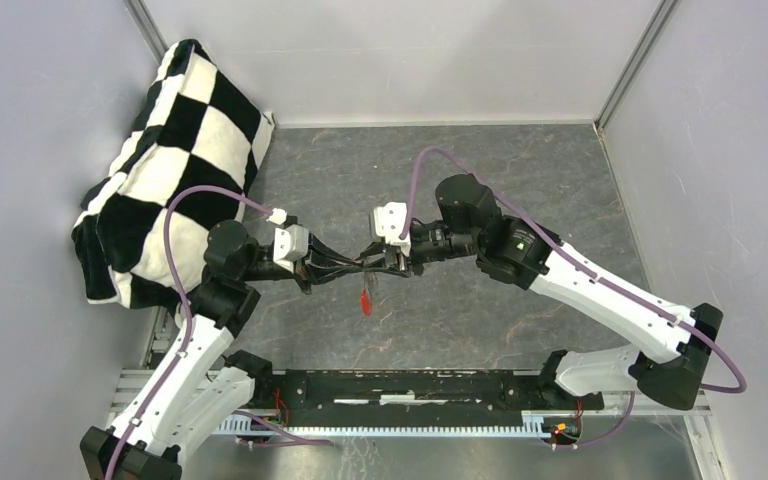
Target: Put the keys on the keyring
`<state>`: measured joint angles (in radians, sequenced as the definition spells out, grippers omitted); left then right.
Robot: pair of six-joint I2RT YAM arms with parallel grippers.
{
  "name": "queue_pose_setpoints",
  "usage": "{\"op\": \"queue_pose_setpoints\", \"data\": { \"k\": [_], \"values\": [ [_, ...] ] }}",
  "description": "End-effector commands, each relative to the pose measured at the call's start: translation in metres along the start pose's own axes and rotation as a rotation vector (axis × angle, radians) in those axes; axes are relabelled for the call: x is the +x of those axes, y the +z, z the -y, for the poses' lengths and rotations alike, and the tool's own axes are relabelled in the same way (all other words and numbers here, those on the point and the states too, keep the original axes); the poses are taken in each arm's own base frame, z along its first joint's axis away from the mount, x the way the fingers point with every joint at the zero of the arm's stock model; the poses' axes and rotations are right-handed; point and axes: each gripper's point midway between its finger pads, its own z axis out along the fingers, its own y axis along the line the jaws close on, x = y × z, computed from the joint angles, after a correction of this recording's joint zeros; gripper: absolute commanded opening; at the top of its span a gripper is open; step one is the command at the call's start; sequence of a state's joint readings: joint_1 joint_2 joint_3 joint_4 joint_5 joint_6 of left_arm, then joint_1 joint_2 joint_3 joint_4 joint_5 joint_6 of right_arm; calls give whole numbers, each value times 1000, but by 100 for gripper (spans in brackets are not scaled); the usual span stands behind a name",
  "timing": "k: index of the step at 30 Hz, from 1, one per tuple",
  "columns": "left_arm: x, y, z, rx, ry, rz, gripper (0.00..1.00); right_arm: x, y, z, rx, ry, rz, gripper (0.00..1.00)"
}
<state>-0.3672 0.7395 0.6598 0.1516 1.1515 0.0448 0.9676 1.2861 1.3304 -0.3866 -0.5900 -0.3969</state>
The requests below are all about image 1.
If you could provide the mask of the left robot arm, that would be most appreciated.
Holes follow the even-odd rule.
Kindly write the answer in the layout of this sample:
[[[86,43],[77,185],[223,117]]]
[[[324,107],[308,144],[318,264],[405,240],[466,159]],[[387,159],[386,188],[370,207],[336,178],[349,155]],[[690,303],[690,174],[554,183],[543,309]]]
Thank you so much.
[[[242,223],[223,221],[210,230],[204,258],[202,282],[183,302],[171,349],[109,427],[84,434],[80,451],[90,478],[179,479],[189,455],[246,405],[274,403],[276,420],[263,424],[285,425],[271,362],[243,350],[224,353],[260,301],[254,282],[290,280],[307,293],[365,266],[293,222],[262,245]]]

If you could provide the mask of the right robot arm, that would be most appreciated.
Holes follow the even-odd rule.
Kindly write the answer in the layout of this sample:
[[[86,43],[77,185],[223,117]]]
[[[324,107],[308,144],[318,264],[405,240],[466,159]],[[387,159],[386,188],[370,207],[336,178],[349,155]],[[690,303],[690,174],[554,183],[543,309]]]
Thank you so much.
[[[472,256],[491,279],[559,301],[626,340],[611,349],[552,353],[537,382],[545,405],[637,390],[671,409],[695,406],[723,319],[717,307],[670,302],[627,282],[554,233],[503,214],[492,190],[470,174],[441,181],[435,198],[441,217],[429,223],[410,217],[403,202],[374,208],[364,256],[383,254],[386,271],[406,275]]]

